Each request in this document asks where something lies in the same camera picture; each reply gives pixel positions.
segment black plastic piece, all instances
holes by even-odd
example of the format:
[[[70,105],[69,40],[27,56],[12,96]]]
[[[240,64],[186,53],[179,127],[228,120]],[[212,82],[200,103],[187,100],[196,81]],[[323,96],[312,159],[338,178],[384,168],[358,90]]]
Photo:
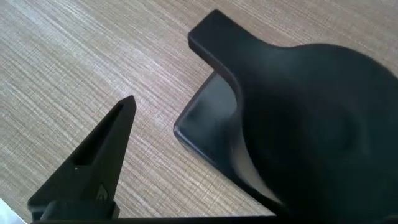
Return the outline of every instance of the black plastic piece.
[[[174,124],[174,135],[278,216],[287,217],[281,205],[250,187],[235,172],[229,160],[229,122],[236,111],[234,93],[227,82],[213,72],[191,99]]]
[[[62,219],[68,213],[73,218],[81,215],[81,218],[93,220],[95,214],[101,214],[98,219],[118,215],[119,208],[113,198],[135,112],[133,96],[119,101],[111,109],[29,199],[28,209],[33,221],[45,217]]]
[[[246,151],[243,162],[254,164],[258,181],[287,213],[324,222],[374,222],[398,213],[398,80],[388,69],[345,47],[267,44],[220,11],[204,18],[188,42],[231,87],[236,111],[219,121],[221,109],[203,105],[222,105],[230,96],[213,95],[201,105],[193,99],[175,128],[183,144],[221,169],[225,149],[205,145],[215,141],[209,133],[228,126],[224,160],[251,183],[236,166],[242,162],[236,155]],[[210,118],[211,126],[190,125],[199,118]]]

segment table surface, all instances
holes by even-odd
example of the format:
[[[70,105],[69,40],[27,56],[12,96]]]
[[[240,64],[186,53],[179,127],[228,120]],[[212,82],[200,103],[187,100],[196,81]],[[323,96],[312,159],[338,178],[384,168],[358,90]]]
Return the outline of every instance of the table surface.
[[[270,214],[173,136],[212,71],[187,33],[216,8],[266,42],[344,45],[398,74],[396,0],[0,0],[0,197],[29,222],[27,199],[134,95],[121,217]]]

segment black plastic tab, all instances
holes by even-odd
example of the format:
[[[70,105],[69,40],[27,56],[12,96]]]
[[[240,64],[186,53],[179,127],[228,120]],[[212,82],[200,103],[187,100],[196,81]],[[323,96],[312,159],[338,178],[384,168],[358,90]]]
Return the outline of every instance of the black plastic tab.
[[[29,199],[34,221],[53,201],[113,201],[135,113],[133,96],[111,109]]]

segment flat black plate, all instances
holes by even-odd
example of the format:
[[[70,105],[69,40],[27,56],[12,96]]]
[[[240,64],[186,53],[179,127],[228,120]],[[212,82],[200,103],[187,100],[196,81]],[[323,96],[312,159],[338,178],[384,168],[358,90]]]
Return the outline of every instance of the flat black plate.
[[[174,135],[183,146],[202,156],[276,215],[287,215],[287,211],[278,203],[245,184],[230,163],[228,121],[235,110],[236,100],[232,89],[213,72],[175,122]]]

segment wooden table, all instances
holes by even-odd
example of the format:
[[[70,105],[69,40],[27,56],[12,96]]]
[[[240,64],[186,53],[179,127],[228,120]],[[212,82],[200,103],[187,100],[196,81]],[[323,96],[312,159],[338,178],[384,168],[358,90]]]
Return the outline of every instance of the wooden table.
[[[29,221],[27,199],[118,100],[134,95],[121,217],[270,214],[172,133],[211,73],[187,33],[215,8],[272,44],[345,45],[398,74],[396,0],[1,0],[0,197]]]

